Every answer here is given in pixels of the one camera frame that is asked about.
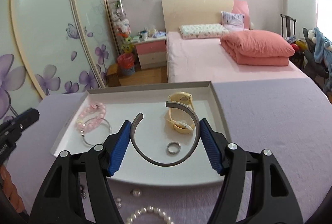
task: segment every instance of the yellow watch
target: yellow watch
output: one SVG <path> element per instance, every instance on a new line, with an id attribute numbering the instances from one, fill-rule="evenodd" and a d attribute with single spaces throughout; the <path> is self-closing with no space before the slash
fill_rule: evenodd
<path id="1" fill-rule="evenodd" d="M 186 92 L 175 92 L 174 94 L 171 94 L 168 96 L 169 101 L 176 101 L 180 102 L 184 105 L 187 105 L 189 108 L 191 108 L 194 111 L 194 105 L 193 105 L 193 96 Z M 175 131 L 181 133 L 181 134 L 189 134 L 194 131 L 195 124 L 194 122 L 189 126 L 186 123 L 175 121 L 172 119 L 172 108 L 168 110 L 169 120 L 167 121 L 171 124 L 171 126 L 174 128 Z"/>

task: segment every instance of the nightstand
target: nightstand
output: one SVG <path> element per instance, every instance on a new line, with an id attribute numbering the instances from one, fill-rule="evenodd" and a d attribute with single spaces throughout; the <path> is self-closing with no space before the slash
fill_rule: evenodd
<path id="1" fill-rule="evenodd" d="M 142 70 L 167 66 L 166 37 L 135 43 Z"/>

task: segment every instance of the blue clothing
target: blue clothing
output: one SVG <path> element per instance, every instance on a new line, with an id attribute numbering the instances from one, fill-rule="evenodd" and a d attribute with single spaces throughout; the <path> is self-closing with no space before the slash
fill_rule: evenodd
<path id="1" fill-rule="evenodd" d="M 324 61 L 325 66 L 329 70 L 330 77 L 325 82 L 323 92 L 327 93 L 329 91 L 332 91 L 332 52 L 326 49 L 326 47 L 329 47 L 332 45 L 332 42 L 324 37 L 323 33 L 319 31 L 319 28 L 315 28 L 316 33 L 316 47 L 314 52 L 314 58 L 315 62 L 320 64 L 322 61 Z"/>

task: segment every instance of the pink drawer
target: pink drawer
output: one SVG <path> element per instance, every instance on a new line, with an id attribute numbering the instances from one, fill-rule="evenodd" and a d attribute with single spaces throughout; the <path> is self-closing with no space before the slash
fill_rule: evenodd
<path id="1" fill-rule="evenodd" d="M 165 52 L 166 51 L 166 41 L 155 41 L 136 45 L 137 54 L 145 55 L 151 53 Z"/>

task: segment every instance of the folded pink quilt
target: folded pink quilt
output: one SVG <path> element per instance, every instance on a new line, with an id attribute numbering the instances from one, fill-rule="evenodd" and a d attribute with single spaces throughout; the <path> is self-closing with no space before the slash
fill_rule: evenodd
<path id="1" fill-rule="evenodd" d="M 240 65 L 287 66 L 295 51 L 282 36 L 263 30 L 232 32 L 221 45 Z"/>

